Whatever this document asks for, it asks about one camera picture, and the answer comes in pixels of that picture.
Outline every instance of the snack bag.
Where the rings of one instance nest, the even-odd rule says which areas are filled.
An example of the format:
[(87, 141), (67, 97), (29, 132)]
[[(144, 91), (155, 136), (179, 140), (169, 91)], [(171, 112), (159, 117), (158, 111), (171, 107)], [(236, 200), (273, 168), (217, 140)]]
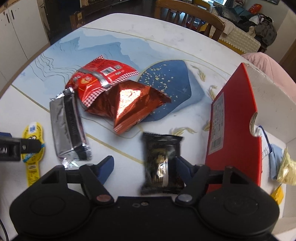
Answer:
[(127, 80), (102, 93), (86, 112), (114, 119), (114, 131), (121, 134), (171, 100), (164, 93)]
[(21, 154), (23, 162), (26, 164), (28, 186), (34, 184), (40, 178), (39, 161), (42, 159), (45, 149), (43, 140), (42, 125), (38, 122), (32, 122), (22, 133), (24, 139), (36, 139), (41, 142), (41, 151), (36, 154)]
[(176, 170), (175, 157), (180, 156), (183, 137), (143, 133), (145, 151), (145, 183), (141, 194), (173, 193), (184, 188)]
[(82, 103), (89, 107), (101, 93), (138, 74), (127, 64), (104, 59), (101, 55), (73, 74), (66, 88), (74, 88)]
[(260, 12), (262, 8), (261, 4), (254, 4), (253, 6), (250, 7), (250, 9), (248, 10), (251, 14), (257, 14)]
[(270, 196), (280, 205), (284, 199), (284, 191), (281, 185)]
[(287, 148), (284, 149), (284, 155), (276, 180), (280, 183), (296, 185), (296, 161), (290, 158)]
[(57, 157), (65, 168), (79, 167), (76, 161), (91, 160), (81, 117), (72, 87), (51, 99), (49, 103), (52, 135)]

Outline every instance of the cabinet door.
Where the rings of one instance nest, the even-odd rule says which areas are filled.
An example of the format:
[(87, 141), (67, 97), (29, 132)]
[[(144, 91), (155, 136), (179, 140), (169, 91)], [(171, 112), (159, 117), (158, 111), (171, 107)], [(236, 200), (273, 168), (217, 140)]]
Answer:
[(37, 0), (20, 0), (8, 8), (20, 44), (29, 59), (48, 43)]
[(0, 13), (0, 71), (9, 81), (27, 60), (6, 10)]

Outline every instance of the barcode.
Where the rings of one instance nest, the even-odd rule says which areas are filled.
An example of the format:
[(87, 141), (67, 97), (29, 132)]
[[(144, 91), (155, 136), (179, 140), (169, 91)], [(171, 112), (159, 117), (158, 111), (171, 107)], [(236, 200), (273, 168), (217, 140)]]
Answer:
[(117, 70), (122, 69), (122, 67), (120, 65), (116, 65), (116, 66), (114, 66), (114, 68)]
[(104, 74), (104, 75), (108, 75), (108, 74), (111, 74), (112, 72), (116, 71), (115, 69), (113, 69), (112, 67), (108, 67), (104, 70), (102, 70), (101, 72)]
[(212, 149), (215, 149), (217, 146), (219, 146), (221, 144), (221, 140), (222, 140), (222, 137), (219, 137), (218, 139), (214, 140), (212, 142)]

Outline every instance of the orange package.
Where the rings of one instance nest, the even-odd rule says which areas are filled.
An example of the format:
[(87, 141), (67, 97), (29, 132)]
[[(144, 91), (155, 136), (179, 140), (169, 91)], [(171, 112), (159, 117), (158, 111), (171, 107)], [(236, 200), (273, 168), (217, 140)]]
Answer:
[(104, 59), (101, 55), (78, 69), (66, 88), (75, 89), (82, 103), (89, 107), (101, 93), (138, 74), (137, 70), (127, 64)]
[(114, 131), (121, 134), (159, 106), (170, 102), (164, 93), (127, 80), (100, 94), (86, 111), (114, 119)]
[(251, 14), (257, 14), (261, 10), (262, 5), (261, 4), (254, 4), (253, 6), (250, 7), (248, 10)]

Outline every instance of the screw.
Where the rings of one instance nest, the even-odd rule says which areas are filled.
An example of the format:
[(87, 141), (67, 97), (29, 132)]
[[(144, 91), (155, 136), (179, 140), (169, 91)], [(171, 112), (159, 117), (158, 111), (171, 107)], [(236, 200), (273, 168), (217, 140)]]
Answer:
[(179, 196), (177, 196), (177, 198), (181, 202), (190, 202), (192, 200), (192, 196), (189, 194), (180, 194)]
[(101, 194), (96, 198), (99, 202), (109, 202), (111, 200), (110, 195)]
[(133, 207), (140, 207), (141, 205), (139, 203), (133, 203), (132, 206)]

